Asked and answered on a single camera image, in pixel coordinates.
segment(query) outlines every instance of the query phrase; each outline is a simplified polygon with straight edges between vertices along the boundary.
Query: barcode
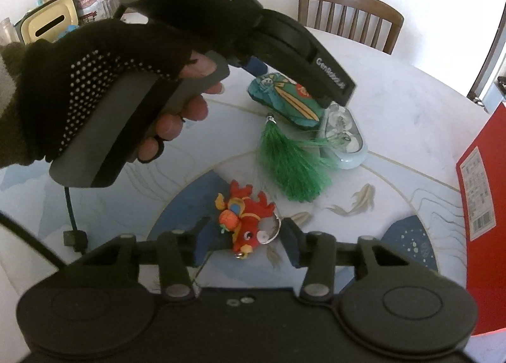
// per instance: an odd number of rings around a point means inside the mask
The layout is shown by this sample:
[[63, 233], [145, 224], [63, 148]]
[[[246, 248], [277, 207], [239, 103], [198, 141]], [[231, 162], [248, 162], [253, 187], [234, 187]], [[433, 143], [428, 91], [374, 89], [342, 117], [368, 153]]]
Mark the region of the barcode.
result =
[[491, 221], [492, 218], [490, 216], [490, 212], [485, 212], [482, 216], [480, 216], [472, 223], [472, 230], [474, 233], [476, 233], [480, 229], [483, 229], [485, 226], [488, 226]]

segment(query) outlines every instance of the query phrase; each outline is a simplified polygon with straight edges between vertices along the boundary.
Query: green tassel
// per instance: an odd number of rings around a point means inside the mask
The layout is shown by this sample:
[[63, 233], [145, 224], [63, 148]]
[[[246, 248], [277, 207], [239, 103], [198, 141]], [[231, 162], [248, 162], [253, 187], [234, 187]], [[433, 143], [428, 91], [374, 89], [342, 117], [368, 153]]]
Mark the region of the green tassel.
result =
[[336, 160], [313, 154], [308, 148], [341, 145], [341, 139], [294, 140], [283, 134], [274, 116], [267, 115], [259, 149], [259, 163], [289, 200], [313, 201], [332, 184], [328, 170]]

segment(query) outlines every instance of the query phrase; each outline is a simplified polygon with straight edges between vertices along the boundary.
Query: black fingerless glove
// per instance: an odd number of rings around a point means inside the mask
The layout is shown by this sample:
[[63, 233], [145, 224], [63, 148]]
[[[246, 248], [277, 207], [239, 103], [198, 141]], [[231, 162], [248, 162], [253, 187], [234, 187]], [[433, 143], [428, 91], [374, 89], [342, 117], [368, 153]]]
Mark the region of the black fingerless glove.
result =
[[29, 157], [58, 157], [125, 70], [157, 73], [177, 85], [191, 50], [164, 24], [117, 19], [87, 24], [55, 43], [29, 45], [18, 86]]

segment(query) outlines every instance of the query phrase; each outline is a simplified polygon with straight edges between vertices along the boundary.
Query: glass jar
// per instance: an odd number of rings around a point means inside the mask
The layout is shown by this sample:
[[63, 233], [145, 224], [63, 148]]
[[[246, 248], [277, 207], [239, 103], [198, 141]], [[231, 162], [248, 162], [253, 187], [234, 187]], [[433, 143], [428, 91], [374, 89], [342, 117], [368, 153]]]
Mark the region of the glass jar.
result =
[[12, 42], [19, 42], [19, 38], [11, 23], [11, 19], [6, 18], [0, 22], [0, 46], [5, 46]]

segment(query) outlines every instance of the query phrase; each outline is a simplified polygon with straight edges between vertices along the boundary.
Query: bolt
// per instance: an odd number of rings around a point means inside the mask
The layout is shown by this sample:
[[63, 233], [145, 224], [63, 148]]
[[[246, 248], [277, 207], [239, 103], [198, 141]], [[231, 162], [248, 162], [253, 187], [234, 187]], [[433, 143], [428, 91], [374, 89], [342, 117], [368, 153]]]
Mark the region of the bolt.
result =
[[165, 289], [165, 294], [169, 297], [186, 297], [190, 294], [191, 289], [181, 283], [170, 285]]
[[305, 286], [304, 291], [311, 297], [323, 297], [329, 294], [330, 289], [321, 283], [312, 283]]
[[254, 302], [255, 302], [255, 298], [252, 296], [241, 297], [241, 303], [243, 303], [243, 304], [252, 304]]
[[227, 300], [227, 306], [231, 306], [231, 307], [237, 307], [237, 306], [240, 306], [241, 305], [241, 302], [237, 299], [228, 299]]

